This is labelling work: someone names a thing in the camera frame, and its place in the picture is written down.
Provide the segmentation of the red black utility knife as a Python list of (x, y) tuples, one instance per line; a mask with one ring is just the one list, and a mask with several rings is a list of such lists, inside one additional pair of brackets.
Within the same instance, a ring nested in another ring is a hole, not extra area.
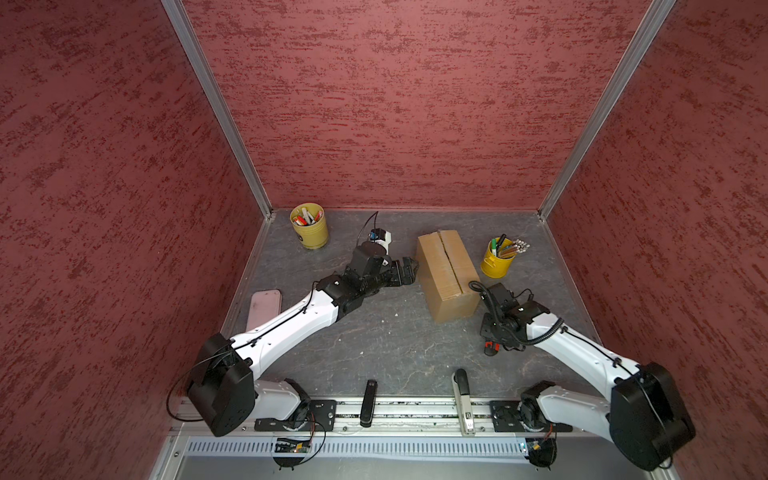
[(488, 341), (485, 343), (485, 346), (484, 346), (484, 354), (489, 357), (495, 356), (498, 354), (499, 348), (500, 348), (499, 344)]

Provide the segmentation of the brown cardboard express box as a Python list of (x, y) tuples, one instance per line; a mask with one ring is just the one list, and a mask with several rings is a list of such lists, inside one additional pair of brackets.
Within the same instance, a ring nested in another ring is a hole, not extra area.
[(456, 230), (440, 230), (417, 239), (417, 278), (433, 320), (443, 324), (471, 317), (480, 296), (469, 288), (476, 268)]

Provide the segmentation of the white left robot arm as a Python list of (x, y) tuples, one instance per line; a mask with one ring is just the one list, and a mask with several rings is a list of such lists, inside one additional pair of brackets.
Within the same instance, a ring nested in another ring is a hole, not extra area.
[(411, 285), (419, 264), (394, 260), (388, 248), (365, 241), (345, 270), (315, 282), (309, 294), (261, 326), (226, 338), (217, 333), (200, 348), (186, 394), (216, 437), (249, 417), (274, 419), (299, 429), (309, 422), (310, 397), (291, 379), (261, 380), (262, 374), (300, 342), (359, 308), (383, 288)]

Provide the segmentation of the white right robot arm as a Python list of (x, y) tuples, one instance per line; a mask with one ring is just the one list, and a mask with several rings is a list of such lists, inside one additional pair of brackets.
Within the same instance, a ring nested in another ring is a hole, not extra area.
[(567, 425), (613, 443), (633, 465), (667, 470), (675, 453), (696, 436), (695, 426), (670, 372), (640, 364), (579, 333), (533, 297), (519, 301), (497, 283), (469, 284), (487, 311), (481, 323), (488, 356), (499, 349), (538, 348), (553, 356), (595, 390), (595, 395), (541, 381), (525, 390), (517, 418), (529, 432), (553, 435)]

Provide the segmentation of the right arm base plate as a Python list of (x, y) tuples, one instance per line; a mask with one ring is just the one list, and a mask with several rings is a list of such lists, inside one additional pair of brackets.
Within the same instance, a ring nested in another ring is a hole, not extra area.
[(572, 426), (566, 424), (544, 423), (542, 429), (530, 429), (526, 427), (520, 416), (518, 400), (492, 400), (489, 402), (490, 415), (497, 433), (526, 433), (526, 434), (546, 434), (549, 431), (553, 433), (571, 433), (574, 431)]

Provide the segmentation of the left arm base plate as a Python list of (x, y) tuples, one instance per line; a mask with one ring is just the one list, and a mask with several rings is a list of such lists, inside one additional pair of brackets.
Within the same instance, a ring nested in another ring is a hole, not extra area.
[(320, 431), (333, 430), (338, 406), (336, 400), (310, 400), (307, 406), (308, 410), (301, 421), (293, 418), (284, 421), (261, 418), (254, 421), (254, 430), (257, 432), (311, 432), (317, 428)]

